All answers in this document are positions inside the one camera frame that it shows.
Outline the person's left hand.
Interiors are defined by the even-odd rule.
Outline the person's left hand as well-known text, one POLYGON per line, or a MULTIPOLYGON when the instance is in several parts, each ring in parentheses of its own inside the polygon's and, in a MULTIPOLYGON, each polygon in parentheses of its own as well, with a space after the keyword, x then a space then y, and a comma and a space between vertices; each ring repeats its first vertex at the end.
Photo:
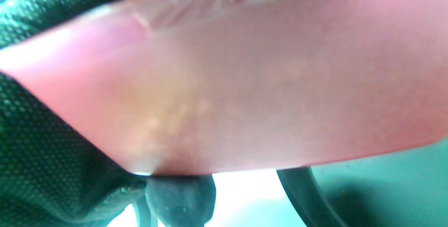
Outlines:
POLYGON ((125 171, 4 74, 0 186, 2 227, 105 227, 144 194, 167 227, 203 227, 216 202, 212 176, 125 171))

